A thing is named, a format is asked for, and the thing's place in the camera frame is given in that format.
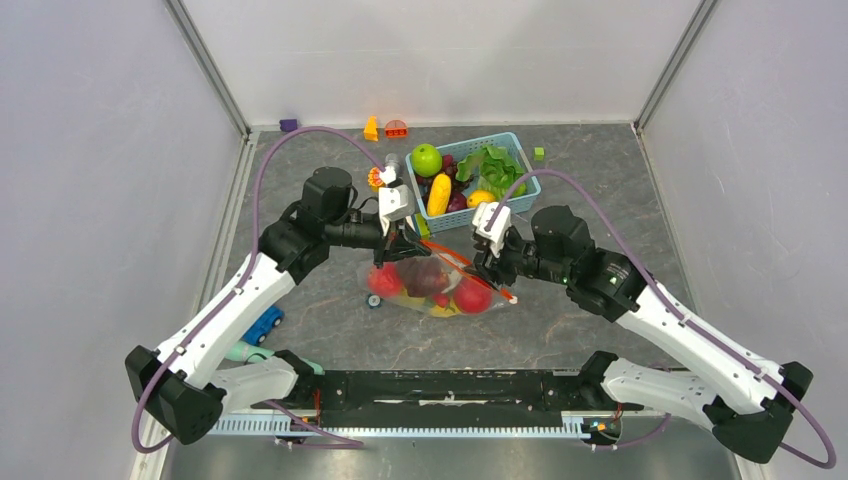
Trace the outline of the red toy tomato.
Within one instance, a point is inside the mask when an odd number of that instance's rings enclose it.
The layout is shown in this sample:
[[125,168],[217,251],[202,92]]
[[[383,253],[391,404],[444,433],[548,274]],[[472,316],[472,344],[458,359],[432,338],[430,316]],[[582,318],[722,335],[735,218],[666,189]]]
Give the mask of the red toy tomato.
[[464,314],[483,313],[490,308],[492,300],[488,287],[469,279],[463,279],[452,293],[453,303]]

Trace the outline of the dark red toy peach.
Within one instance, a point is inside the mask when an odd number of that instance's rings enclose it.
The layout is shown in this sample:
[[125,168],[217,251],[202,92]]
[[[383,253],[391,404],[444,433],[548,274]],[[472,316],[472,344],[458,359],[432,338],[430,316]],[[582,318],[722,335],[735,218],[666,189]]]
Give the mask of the dark red toy peach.
[[410,297],[430,297],[450,286],[449,273],[439,258],[408,258],[397,262],[396,268]]

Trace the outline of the red toy apple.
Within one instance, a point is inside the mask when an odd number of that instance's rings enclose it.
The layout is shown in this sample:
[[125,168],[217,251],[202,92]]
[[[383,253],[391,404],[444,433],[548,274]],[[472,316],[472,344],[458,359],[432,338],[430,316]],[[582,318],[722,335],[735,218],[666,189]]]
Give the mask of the red toy apple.
[[372,294],[382,298],[394,297],[405,291],[404,282],[395,263],[385,263],[381,267],[372,266],[366,275],[366,285]]

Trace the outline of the clear zip top bag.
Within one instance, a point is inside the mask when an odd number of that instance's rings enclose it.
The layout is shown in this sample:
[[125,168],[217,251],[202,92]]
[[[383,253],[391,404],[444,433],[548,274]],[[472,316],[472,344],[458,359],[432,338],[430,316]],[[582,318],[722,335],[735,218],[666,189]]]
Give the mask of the clear zip top bag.
[[472,273],[465,256],[427,241],[432,253],[377,267],[369,262],[358,271],[372,309],[393,304],[435,318],[477,316],[513,306],[518,297],[505,288],[486,284]]

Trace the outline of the yellow toy mango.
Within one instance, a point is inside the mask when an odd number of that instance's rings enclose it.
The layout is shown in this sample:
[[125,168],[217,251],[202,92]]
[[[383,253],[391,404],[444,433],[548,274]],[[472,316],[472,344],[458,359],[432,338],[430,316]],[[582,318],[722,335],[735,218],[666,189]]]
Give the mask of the yellow toy mango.
[[456,307],[453,302],[449,302],[445,306],[441,306],[438,304],[433,305],[428,310],[428,314],[435,318],[450,318],[456,315],[461,315],[462,312]]

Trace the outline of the red toy chili pepper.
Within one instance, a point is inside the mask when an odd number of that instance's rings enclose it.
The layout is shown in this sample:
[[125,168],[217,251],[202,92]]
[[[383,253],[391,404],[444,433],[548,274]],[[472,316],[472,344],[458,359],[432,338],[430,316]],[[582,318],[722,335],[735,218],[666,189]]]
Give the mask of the red toy chili pepper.
[[434,304],[440,308],[446,308],[450,305],[451,298],[449,295],[445,293],[437,293],[432,296],[432,301]]

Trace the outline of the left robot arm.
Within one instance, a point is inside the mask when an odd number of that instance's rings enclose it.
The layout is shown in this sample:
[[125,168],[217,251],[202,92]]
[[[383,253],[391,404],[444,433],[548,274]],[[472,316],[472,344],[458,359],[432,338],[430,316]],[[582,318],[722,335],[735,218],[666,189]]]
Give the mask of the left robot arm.
[[218,366],[258,317],[326,261],[332,248],[370,250],[377,267],[430,254],[408,220],[415,208],[398,167],[388,166],[378,177],[378,210],[363,213],[352,204],[347,171],[316,169],[300,200],[265,228],[236,274],[191,321],[154,349],[134,347],[125,368],[138,413],[148,413],[171,439],[188,445],[232,410],[278,399],[290,407],[306,405],[314,381],[307,364],[291,353],[274,353],[229,373]]

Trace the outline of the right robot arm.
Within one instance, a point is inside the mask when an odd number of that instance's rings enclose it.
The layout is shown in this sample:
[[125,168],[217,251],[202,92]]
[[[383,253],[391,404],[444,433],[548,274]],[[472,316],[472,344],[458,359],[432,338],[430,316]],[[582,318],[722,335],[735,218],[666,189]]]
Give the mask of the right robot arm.
[[626,255],[598,247],[587,223],[566,206],[538,211],[531,239],[495,202],[475,209],[472,228],[473,268],[486,282],[506,286],[524,277],[562,285],[580,309],[639,335],[681,365],[678,372],[654,370],[597,352],[577,382],[585,405],[614,401],[684,418],[759,464],[783,446],[812,381],[802,364],[776,363],[724,335]]

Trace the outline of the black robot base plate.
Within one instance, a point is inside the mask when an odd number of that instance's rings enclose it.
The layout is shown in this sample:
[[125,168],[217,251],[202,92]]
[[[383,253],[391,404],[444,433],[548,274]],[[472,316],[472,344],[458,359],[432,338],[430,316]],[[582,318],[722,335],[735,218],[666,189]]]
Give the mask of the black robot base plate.
[[284,397],[257,402],[316,413],[321,427],[555,427],[564,412],[616,416],[639,410],[579,370],[327,370]]

